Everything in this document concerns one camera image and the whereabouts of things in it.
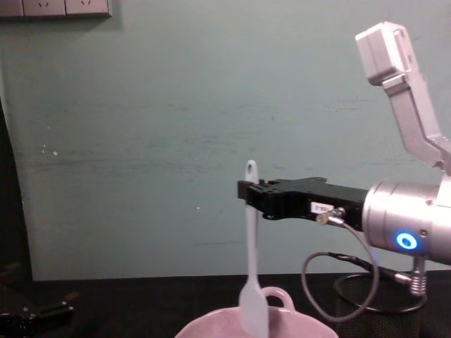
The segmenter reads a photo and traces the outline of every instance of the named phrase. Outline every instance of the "blue led ring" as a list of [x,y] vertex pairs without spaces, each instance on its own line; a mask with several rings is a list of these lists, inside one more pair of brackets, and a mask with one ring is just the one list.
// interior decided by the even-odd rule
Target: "blue led ring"
[[416,238],[406,232],[401,232],[396,236],[396,242],[399,246],[406,250],[413,250],[418,246]]

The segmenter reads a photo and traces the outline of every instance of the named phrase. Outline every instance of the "bowl handle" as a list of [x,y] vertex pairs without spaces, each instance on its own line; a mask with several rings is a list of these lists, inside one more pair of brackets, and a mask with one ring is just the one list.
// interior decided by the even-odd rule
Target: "bowl handle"
[[284,289],[281,289],[280,287],[264,287],[262,291],[266,297],[274,296],[279,298],[283,303],[283,308],[296,311],[293,300]]

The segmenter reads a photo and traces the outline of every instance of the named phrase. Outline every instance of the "wall outlet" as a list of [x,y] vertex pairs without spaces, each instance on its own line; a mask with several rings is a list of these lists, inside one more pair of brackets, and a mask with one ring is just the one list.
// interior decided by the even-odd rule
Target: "wall outlet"
[[25,16],[65,16],[64,0],[23,0]]
[[0,0],[0,18],[23,16],[22,0]]
[[108,0],[66,0],[67,15],[111,16]]

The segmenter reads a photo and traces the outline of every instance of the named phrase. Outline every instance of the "pink bowl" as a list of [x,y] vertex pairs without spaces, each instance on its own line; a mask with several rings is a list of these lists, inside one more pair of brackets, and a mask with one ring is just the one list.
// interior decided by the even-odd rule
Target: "pink bowl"
[[[318,320],[295,310],[290,295],[278,287],[265,287],[266,296],[275,296],[283,308],[269,307],[270,338],[338,338]],[[175,338],[252,338],[240,324],[240,308],[222,308],[188,324]]]

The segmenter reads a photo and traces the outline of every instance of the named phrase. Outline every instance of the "teal wall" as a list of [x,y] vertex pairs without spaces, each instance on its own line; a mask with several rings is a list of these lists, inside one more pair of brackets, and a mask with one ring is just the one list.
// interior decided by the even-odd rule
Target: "teal wall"
[[[407,26],[451,134],[450,18],[447,1],[127,0],[108,20],[2,23],[35,278],[244,273],[236,181],[249,158],[271,179],[438,183],[402,148],[354,36]],[[318,250],[364,255],[345,231],[300,220],[259,235],[262,273],[295,273]]]

